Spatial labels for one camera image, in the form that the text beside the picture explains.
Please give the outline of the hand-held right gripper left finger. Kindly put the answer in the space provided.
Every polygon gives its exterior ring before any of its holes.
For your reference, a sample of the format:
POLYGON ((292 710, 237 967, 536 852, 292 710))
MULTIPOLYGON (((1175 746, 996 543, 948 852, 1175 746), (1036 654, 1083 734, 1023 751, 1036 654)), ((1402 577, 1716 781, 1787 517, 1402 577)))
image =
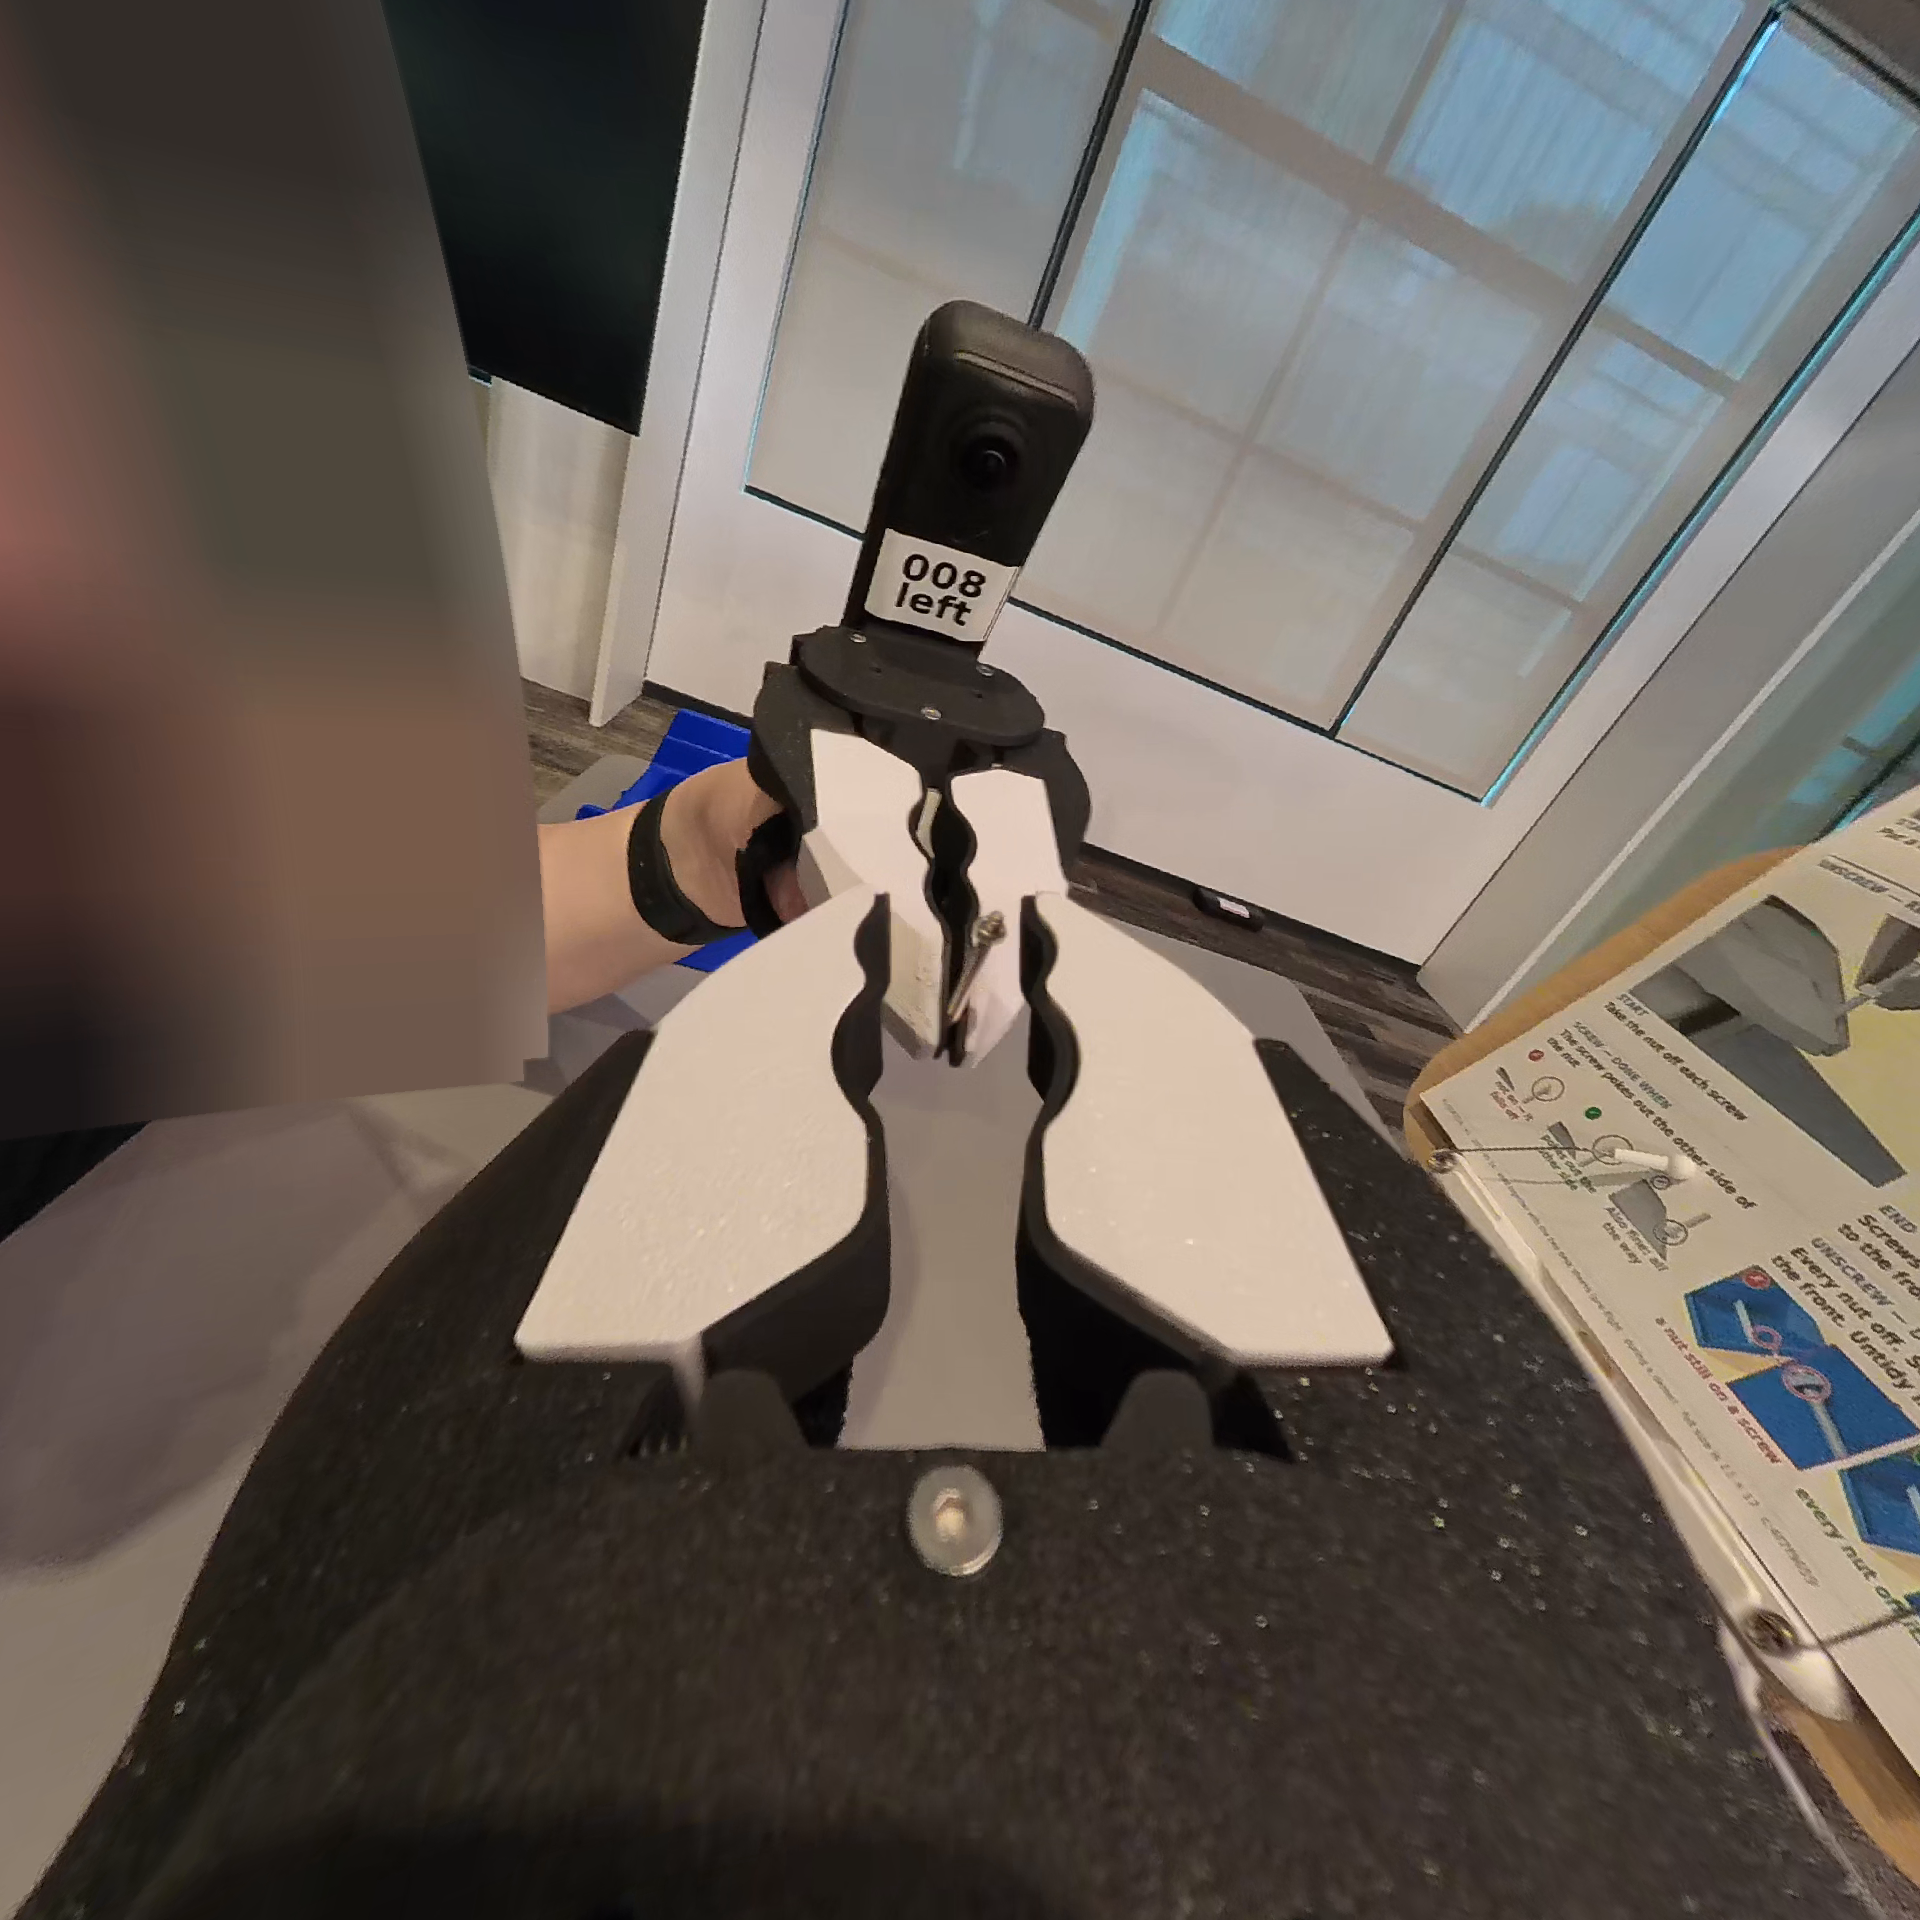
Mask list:
POLYGON ((685 995, 521 1313, 521 1360, 656 1360, 685 1412, 768 1378, 818 1450, 891 1313, 891 1166, 876 1086, 891 899, 844 894, 685 995))

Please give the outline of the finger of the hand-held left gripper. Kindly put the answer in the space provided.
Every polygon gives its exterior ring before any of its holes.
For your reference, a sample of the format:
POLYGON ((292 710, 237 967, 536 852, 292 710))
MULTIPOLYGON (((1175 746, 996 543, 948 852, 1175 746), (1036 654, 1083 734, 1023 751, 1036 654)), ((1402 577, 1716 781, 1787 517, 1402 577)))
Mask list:
POLYGON ((971 1028, 948 1017, 957 934, 933 899, 924 777, 858 734, 810 734, 813 824, 799 844, 805 909, 844 894, 886 899, 884 1021, 913 1057, 971 1061, 971 1028))
POLYGON ((1023 1021, 1023 909, 1053 894, 1065 894, 1065 866, 1047 784, 1008 767, 955 777, 943 794, 948 994, 971 923, 988 909, 1008 922, 975 989, 967 1067, 982 1065, 1023 1021))

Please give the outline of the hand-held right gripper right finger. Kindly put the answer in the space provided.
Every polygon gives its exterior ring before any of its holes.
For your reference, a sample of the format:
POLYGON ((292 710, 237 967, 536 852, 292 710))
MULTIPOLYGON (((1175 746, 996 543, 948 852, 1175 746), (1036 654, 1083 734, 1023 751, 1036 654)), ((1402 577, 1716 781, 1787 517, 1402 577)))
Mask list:
POLYGON ((1280 1450, 1261 1372, 1377 1370, 1397 1340, 1280 1100, 1296 1057, 1093 909, 1023 903, 1019 1316, 1047 1450, 1142 1382, 1197 1445, 1280 1450))

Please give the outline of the steel bolt with nut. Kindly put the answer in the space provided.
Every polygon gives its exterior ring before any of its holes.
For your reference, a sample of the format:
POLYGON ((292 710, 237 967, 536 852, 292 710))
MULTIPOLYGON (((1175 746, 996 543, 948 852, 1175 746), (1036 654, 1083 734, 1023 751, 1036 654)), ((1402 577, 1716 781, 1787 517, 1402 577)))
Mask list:
POLYGON ((1002 909, 988 909, 971 923, 971 934, 963 948, 963 967, 957 967, 955 985, 948 994, 948 1065, 967 1065, 975 989, 979 989, 979 979, 986 970, 988 955, 1003 945, 1003 934, 1008 934, 1008 922, 1002 909))

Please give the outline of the blue plastic bin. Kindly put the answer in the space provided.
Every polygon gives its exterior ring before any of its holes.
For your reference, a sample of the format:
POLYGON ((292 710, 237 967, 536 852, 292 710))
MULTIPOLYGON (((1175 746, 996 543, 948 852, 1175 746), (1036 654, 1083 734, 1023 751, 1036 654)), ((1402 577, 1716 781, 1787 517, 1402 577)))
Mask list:
POLYGON ((676 710, 648 767, 619 792, 619 808, 656 801, 716 765, 746 761, 748 738, 748 727, 702 710, 676 710))

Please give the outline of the person's left forearm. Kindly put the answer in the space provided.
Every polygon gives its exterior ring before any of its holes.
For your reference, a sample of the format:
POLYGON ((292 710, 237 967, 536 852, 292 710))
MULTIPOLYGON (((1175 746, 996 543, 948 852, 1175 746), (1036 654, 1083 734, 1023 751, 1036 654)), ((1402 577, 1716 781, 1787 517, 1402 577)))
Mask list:
POLYGON ((635 811, 540 824, 549 1012, 611 995, 743 929, 716 923, 680 891, 685 811, 673 787, 635 811))

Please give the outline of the person's left hand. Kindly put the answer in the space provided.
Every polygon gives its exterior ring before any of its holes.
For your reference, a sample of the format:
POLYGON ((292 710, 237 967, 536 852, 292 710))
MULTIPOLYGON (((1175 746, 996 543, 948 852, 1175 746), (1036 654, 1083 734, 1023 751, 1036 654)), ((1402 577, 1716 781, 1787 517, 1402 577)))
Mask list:
POLYGON ((772 933, 810 907, 799 877, 799 828, 748 761, 723 761, 676 794, 685 811, 680 891, 723 929, 772 933))

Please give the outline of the instruction sheet on stand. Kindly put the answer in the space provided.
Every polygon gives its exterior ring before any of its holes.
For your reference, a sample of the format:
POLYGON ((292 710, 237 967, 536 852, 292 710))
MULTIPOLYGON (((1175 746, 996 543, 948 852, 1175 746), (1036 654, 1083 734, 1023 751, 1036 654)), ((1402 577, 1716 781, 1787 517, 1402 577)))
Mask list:
MULTIPOLYGON (((1454 1041, 1416 1084, 1408 1100, 1408 1140, 1416 1149, 1440 1145, 1429 1116, 1426 1090, 1486 1057, 1493 1045, 1516 1038, 1531 1022, 1562 1012, 1577 994, 1621 974, 1621 967, 1647 958, 1667 939, 1683 933, 1720 903, 1758 882, 1778 866, 1790 852, 1778 848, 1762 855, 1743 855, 1738 863, 1683 888, 1676 899, 1652 909, 1640 923, 1605 939, 1577 961, 1562 967, 1510 1009, 1486 1017, 1472 1036, 1454 1041)), ((1787 1786, 1801 1797, 1816 1832, 1838 1846, 1839 1862, 1858 1885, 1876 1918, 1917 1918, 1917 1743, 1890 1739, 1880 1723, 1827 1723, 1795 1707, 1787 1691, 1763 1678, 1758 1657, 1745 1652, 1738 1631, 1738 1614, 1762 1598, 1787 1598, 1763 1566, 1745 1550, 1726 1512, 1700 1488, 1690 1465, 1668 1450, 1668 1440, 1652 1424, 1647 1403, 1625 1383, 1596 1341, 1576 1325, 1569 1310, 1550 1292, 1539 1264, 1527 1254, 1521 1235, 1493 1212, 1463 1176, 1432 1176, 1454 1206, 1472 1220, 1472 1228, 1493 1247, 1493 1254, 1516 1274, 1527 1297, 1548 1313, 1558 1335, 1582 1354, 1590 1378, 1596 1382, 1610 1412, 1629 1435, 1640 1465, 1647 1467, 1680 1543, 1692 1550, 1705 1576, 1720 1638, 1745 1691, 1745 1705, 1762 1719, 1772 1758, 1787 1777, 1787 1786)))

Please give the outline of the frosted glass window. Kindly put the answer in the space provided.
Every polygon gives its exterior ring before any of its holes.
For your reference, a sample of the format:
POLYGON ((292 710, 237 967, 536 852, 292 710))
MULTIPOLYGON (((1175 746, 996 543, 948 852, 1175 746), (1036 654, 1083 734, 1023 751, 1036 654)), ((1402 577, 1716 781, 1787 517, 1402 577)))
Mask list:
POLYGON ((844 5, 746 485, 856 531, 924 315, 1047 325, 1019 600, 1491 801, 1910 246, 1838 5, 844 5))

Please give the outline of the printed instruction sheet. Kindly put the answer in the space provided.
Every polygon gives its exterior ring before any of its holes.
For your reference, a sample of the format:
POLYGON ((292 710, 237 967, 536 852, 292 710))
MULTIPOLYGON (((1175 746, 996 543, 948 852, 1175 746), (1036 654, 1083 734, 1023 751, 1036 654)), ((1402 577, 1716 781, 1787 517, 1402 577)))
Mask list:
POLYGON ((1463 1176, 1813 1631, 1917 1592, 1917 792, 1426 1090, 1683 1187, 1463 1176))

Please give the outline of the glass partition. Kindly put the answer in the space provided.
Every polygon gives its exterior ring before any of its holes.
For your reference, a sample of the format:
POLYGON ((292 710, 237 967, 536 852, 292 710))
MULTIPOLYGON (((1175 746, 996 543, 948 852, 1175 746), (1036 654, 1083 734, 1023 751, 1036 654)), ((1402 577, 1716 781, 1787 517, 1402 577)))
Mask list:
POLYGON ((1917 753, 1917 528, 1851 588, 1795 670, 1692 784, 1668 877, 1692 882, 1738 855, 1823 842, 1911 784, 1917 753))

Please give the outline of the dark wall screen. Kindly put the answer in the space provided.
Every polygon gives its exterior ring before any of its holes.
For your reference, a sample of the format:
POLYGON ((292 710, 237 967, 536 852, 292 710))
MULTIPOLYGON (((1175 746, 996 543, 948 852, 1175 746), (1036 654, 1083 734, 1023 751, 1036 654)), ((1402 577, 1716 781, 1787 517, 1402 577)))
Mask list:
POLYGON ((642 422, 707 5, 383 5, 470 372, 642 422))

